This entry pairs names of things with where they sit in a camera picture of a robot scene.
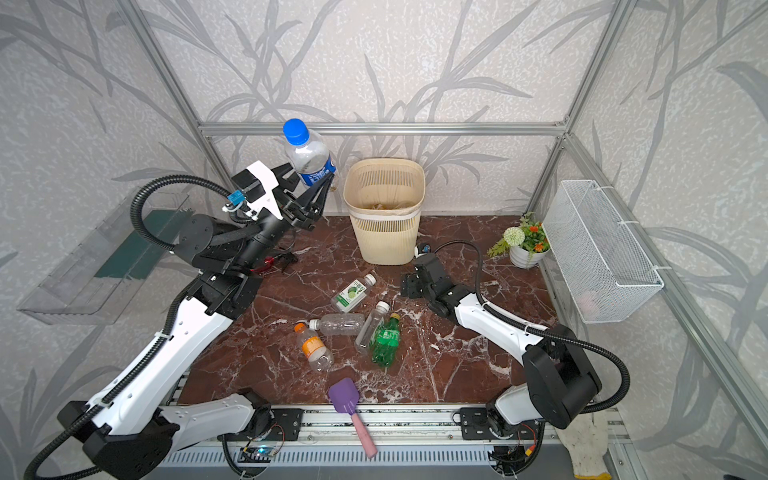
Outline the blue cap water bottle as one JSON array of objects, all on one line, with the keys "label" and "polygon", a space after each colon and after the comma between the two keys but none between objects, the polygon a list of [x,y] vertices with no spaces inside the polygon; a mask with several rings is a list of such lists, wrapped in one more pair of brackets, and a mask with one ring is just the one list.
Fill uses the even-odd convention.
[{"label": "blue cap water bottle", "polygon": [[302,120],[287,120],[283,124],[283,136],[285,154],[307,187],[336,173],[330,149],[321,136]]}]

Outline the green Sprite bottle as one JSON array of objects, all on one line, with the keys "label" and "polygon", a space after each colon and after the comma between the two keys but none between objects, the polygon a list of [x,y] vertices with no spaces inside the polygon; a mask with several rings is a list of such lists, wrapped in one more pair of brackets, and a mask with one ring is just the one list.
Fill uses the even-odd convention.
[{"label": "green Sprite bottle", "polygon": [[370,344],[372,361],[379,367],[390,367],[395,359],[400,344],[400,320],[398,314],[392,314],[381,323]]}]

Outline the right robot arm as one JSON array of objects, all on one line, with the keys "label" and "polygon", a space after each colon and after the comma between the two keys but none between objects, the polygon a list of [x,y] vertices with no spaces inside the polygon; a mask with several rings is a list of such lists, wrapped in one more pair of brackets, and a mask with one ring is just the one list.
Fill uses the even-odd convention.
[{"label": "right robot arm", "polygon": [[601,391],[599,376],[569,328],[536,325],[482,301],[468,286],[454,283],[433,253],[415,258],[413,265],[403,276],[404,296],[425,299],[437,316],[482,335],[523,366],[525,383],[486,404],[496,436],[508,438],[514,426],[533,420],[565,429]]}]

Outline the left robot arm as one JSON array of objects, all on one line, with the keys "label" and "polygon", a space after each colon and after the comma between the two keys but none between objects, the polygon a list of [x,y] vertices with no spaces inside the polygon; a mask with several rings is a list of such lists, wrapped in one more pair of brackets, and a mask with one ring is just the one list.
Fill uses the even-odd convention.
[{"label": "left robot arm", "polygon": [[[107,387],[59,413],[64,439],[76,439],[91,472],[140,479],[169,454],[229,434],[258,437],[272,422],[270,404],[251,390],[192,406],[173,407],[165,396],[221,333],[251,306],[262,268],[282,237],[310,230],[322,217],[333,175],[305,191],[289,164],[255,162],[234,177],[235,189],[196,176],[157,178],[141,187],[129,210],[134,230],[182,259],[197,276],[171,302],[162,329]],[[198,185],[223,196],[229,221],[195,214],[174,243],[161,242],[145,225],[143,208],[157,190]]]}]

